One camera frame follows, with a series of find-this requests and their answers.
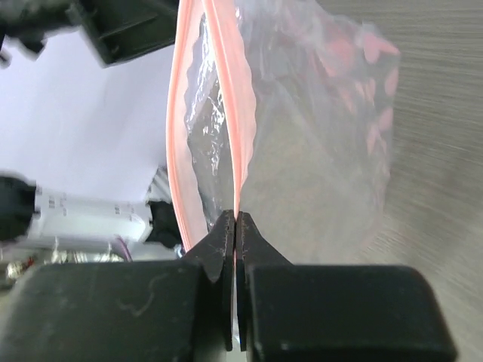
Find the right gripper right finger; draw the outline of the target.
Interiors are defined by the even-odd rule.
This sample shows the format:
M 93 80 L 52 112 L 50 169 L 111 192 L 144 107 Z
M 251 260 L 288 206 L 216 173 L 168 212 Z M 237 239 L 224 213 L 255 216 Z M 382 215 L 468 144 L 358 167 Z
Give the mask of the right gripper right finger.
M 293 351 L 294 265 L 245 212 L 235 223 L 235 256 L 241 350 Z

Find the clear pink zip top bag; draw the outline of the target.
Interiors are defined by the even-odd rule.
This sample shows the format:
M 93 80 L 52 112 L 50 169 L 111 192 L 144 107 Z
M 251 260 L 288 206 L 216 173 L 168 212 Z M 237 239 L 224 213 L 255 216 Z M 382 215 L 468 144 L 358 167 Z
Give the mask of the clear pink zip top bag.
M 292 261 L 351 262 L 383 213 L 400 57 L 315 1 L 182 1 L 166 143 L 183 246 L 233 210 Z

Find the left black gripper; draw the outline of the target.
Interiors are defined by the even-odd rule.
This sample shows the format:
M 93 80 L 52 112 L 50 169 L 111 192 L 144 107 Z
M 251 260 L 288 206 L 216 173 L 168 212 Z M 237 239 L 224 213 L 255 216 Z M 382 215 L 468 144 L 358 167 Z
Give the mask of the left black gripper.
M 67 14 L 80 25 L 106 66 L 125 63 L 174 43 L 178 1 L 81 0 Z

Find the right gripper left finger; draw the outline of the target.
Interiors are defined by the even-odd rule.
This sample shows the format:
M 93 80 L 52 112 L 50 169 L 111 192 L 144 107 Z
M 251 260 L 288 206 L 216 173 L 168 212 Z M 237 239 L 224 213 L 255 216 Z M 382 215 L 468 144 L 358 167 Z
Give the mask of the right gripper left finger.
M 183 261 L 202 266 L 208 288 L 204 292 L 213 315 L 223 350 L 231 351 L 234 284 L 234 212 L 224 210 L 213 228 L 194 247 L 186 251 Z

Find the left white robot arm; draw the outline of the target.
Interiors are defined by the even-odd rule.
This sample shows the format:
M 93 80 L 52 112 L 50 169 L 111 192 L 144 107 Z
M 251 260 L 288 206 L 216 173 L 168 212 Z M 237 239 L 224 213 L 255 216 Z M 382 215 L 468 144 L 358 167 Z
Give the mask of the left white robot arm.
M 165 101 L 176 1 L 3 1 L 1 262 L 49 250 L 130 259 L 172 218 Z

